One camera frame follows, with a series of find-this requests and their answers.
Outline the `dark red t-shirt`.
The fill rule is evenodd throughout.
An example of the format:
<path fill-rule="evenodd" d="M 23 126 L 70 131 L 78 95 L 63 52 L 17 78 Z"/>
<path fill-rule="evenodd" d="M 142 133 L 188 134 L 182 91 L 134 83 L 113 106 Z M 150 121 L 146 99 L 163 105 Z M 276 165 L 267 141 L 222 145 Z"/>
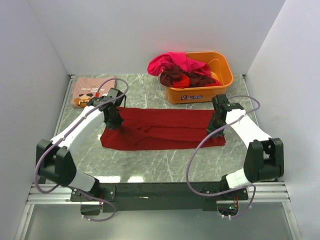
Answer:
<path fill-rule="evenodd" d="M 119 151 L 195 149 L 207 136 L 213 109 L 118 108 L 120 128 L 106 128 L 102 147 Z"/>

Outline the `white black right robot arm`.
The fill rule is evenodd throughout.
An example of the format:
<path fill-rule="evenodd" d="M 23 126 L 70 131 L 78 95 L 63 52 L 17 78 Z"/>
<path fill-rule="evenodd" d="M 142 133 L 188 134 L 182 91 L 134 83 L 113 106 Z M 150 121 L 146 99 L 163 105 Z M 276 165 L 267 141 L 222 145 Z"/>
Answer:
<path fill-rule="evenodd" d="M 243 167 L 222 177 L 219 193 L 230 200 L 239 187 L 274 180 L 284 175 L 284 144 L 272 138 L 255 124 L 240 103 L 229 102 L 225 94 L 212 98 L 214 113 L 207 126 L 210 137 L 223 137 L 224 129 L 231 127 L 245 144 L 247 151 Z"/>

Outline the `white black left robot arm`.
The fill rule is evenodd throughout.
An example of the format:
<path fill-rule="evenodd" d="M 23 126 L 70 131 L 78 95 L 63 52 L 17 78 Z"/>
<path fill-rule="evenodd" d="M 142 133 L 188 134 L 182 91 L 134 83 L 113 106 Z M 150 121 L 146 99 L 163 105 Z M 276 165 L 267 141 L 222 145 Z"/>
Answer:
<path fill-rule="evenodd" d="M 43 177 L 58 186 L 82 191 L 88 201 L 96 200 L 101 194 L 100 182 L 77 169 L 73 154 L 101 124 L 111 130 L 121 126 L 123 119 L 117 108 L 125 100 L 126 94 L 115 88 L 107 95 L 96 95 L 65 130 L 51 140 L 42 139 L 36 146 L 34 181 Z"/>

